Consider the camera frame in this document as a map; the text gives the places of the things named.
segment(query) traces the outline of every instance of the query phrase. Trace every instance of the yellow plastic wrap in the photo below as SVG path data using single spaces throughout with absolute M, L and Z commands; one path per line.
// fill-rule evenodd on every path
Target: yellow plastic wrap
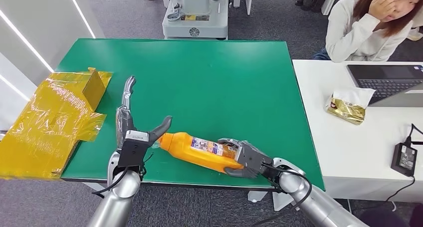
M 103 125 L 94 110 L 110 78 L 94 68 L 50 74 L 0 142 L 0 177 L 60 178 L 78 141 L 94 141 Z

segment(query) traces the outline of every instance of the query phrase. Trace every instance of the green table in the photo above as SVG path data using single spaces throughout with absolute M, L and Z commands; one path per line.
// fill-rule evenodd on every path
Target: green table
M 125 80 L 135 75 L 131 110 L 139 130 L 172 115 L 169 132 L 248 140 L 270 157 L 302 168 L 324 189 L 285 42 L 79 39 L 56 71 L 95 67 L 113 72 L 97 108 L 107 118 L 94 142 L 80 142 L 62 178 L 104 183 L 116 149 L 115 111 Z M 232 178 L 149 149 L 146 183 L 269 189 L 265 178 Z

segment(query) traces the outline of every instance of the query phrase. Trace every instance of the bottle label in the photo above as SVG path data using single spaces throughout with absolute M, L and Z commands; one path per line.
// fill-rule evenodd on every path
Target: bottle label
M 222 145 L 213 141 L 206 141 L 196 137 L 193 137 L 193 141 L 191 142 L 191 148 L 200 151 L 207 151 L 218 156 L 225 156 L 230 158 L 235 158 L 236 154 L 236 148 L 227 145 Z

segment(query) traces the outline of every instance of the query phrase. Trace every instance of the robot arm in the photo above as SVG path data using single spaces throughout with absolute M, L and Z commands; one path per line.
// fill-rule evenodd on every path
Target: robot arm
M 104 199 L 92 216 L 89 227 L 124 227 L 132 210 L 132 201 L 147 170 L 144 156 L 159 137 L 170 127 L 172 117 L 149 132 L 137 131 L 134 126 L 130 96 L 136 80 L 130 76 L 125 83 L 121 106 L 116 110 L 117 149 L 109 160 L 108 187 L 93 194 L 105 193 Z
M 151 132 L 137 131 L 130 112 L 130 95 L 135 78 L 131 76 L 125 83 L 122 105 L 116 112 L 116 134 L 118 147 L 109 160 L 108 188 L 93 192 L 106 192 L 105 198 L 94 213 L 89 227 L 124 227 L 132 209 L 132 201 L 140 188 L 147 149 L 170 127 L 172 118 L 166 117 L 163 123 Z M 247 141 L 220 139 L 218 142 L 237 147 L 235 160 L 244 166 L 234 170 L 225 168 L 233 177 L 256 178 L 262 175 L 279 191 L 291 195 L 303 213 L 317 227 L 368 227 L 346 211 L 333 198 L 312 185 L 305 173 L 292 163 L 281 158 L 270 158 Z
M 296 203 L 295 207 L 299 207 L 316 227 L 368 227 L 320 188 L 311 185 L 304 177 L 304 171 L 289 161 L 282 158 L 272 159 L 247 141 L 220 139 L 219 142 L 237 147 L 235 158 L 245 166 L 242 171 L 261 174 L 279 192 L 290 195 Z M 255 226 L 267 221 L 258 222 Z

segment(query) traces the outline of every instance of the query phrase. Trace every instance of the gold snack bag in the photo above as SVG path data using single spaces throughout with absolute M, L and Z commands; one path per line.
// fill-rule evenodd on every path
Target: gold snack bag
M 375 91 L 367 88 L 344 88 L 333 92 L 326 111 L 353 124 L 364 121 L 366 108 Z

